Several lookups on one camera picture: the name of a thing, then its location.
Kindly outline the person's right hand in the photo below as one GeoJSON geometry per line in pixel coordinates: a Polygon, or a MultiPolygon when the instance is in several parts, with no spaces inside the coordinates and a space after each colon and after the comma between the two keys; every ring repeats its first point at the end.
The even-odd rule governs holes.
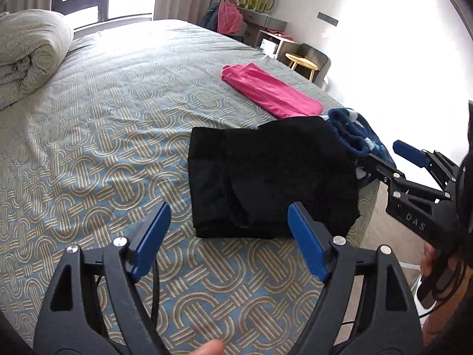
{"type": "MultiPolygon", "coordinates": [[[[421,261],[421,274],[428,276],[433,268],[436,261],[436,250],[428,243],[423,246],[423,257],[421,261]]],[[[466,267],[465,276],[462,279],[462,283],[452,297],[442,304],[438,309],[431,312],[430,315],[422,326],[422,338],[424,345],[430,345],[430,343],[438,337],[441,331],[444,329],[447,322],[454,315],[455,310],[466,294],[470,279],[472,278],[472,268],[466,267]]]]}

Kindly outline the person's left hand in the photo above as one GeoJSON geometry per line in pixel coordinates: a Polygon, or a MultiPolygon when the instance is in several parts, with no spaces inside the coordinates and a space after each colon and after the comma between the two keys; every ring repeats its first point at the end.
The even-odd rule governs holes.
{"type": "Polygon", "coordinates": [[[201,347],[192,351],[189,355],[223,355],[224,342],[220,340],[210,340],[201,347]]]}

